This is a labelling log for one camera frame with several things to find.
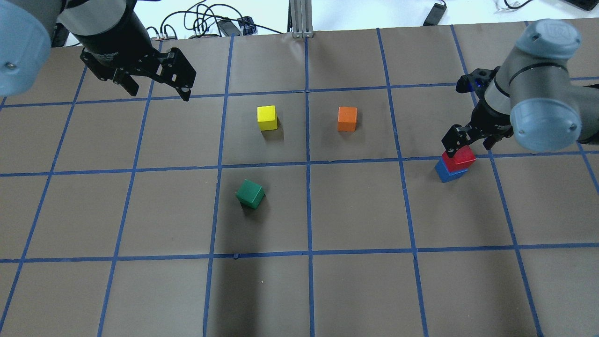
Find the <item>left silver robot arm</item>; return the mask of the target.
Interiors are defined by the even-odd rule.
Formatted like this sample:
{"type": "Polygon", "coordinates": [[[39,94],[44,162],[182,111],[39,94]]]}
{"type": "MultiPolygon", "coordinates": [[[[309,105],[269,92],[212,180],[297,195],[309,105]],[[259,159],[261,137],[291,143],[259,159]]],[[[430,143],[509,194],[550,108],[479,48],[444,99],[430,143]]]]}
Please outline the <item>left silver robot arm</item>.
{"type": "Polygon", "coordinates": [[[134,0],[3,0],[1,95],[30,90],[51,53],[57,24],[83,46],[80,58],[101,81],[136,96],[134,77],[169,85],[188,102],[196,71],[178,48],[153,47],[134,0]]]}

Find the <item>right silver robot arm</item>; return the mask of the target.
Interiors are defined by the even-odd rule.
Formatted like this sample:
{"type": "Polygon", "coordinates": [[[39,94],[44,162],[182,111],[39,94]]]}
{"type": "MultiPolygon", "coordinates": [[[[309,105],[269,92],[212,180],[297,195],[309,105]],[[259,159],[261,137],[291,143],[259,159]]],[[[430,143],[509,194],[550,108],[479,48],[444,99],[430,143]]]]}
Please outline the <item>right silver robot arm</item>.
{"type": "Polygon", "coordinates": [[[569,22],[542,19],[526,27],[501,66],[461,76],[456,92],[479,100],[470,122],[452,125],[441,139],[445,155],[478,140],[490,150],[509,137],[532,152],[597,145],[598,86],[573,85],[568,69],[581,44],[569,22]]]}

